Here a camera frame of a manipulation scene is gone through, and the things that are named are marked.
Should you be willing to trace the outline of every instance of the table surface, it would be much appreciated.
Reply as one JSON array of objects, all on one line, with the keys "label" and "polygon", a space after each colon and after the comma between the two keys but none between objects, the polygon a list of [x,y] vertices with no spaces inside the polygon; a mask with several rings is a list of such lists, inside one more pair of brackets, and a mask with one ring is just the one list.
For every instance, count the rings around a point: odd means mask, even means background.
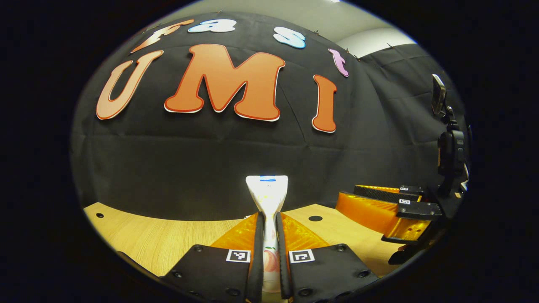
[{"label": "table surface", "polygon": [[[211,245],[241,219],[226,221],[176,221],[144,217],[99,202],[84,208],[101,237],[112,249],[122,251],[157,276],[164,276],[195,244]],[[312,204],[285,211],[329,245],[346,243],[379,277],[398,267],[389,265],[402,244],[381,241],[382,234],[357,224],[336,209]],[[321,216],[321,221],[310,221]]]}]

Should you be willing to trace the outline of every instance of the black fabric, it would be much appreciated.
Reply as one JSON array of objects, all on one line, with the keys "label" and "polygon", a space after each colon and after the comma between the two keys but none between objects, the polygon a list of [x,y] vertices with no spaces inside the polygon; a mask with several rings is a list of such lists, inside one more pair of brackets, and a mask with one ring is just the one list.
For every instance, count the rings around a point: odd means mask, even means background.
[{"label": "black fabric", "polygon": [[[71,160],[83,206],[101,202],[116,209],[156,218],[222,220],[257,211],[245,177],[287,175],[283,211],[318,203],[335,206],[338,192],[355,184],[397,187],[440,183],[437,174],[438,136],[445,126],[430,110],[431,74],[444,81],[447,101],[461,128],[464,107],[443,69],[416,44],[381,50],[357,61],[327,39],[294,24],[249,13],[208,13],[134,54],[135,46],[154,31],[125,42],[97,69],[82,92],[75,112]],[[232,32],[187,33],[205,20],[237,21]],[[306,47],[277,42],[273,28],[302,33]],[[256,52],[282,58],[276,122],[239,117],[233,105],[216,113],[205,85],[199,91],[204,107],[195,114],[169,113],[172,96],[189,64],[189,47],[213,43],[226,46],[235,66]],[[343,77],[328,48],[346,60]],[[115,118],[99,120],[98,97],[110,72],[119,64],[163,50],[147,69],[129,105]],[[123,89],[135,65],[118,80],[111,98]],[[313,75],[331,80],[336,132],[315,130],[317,85]]]}]

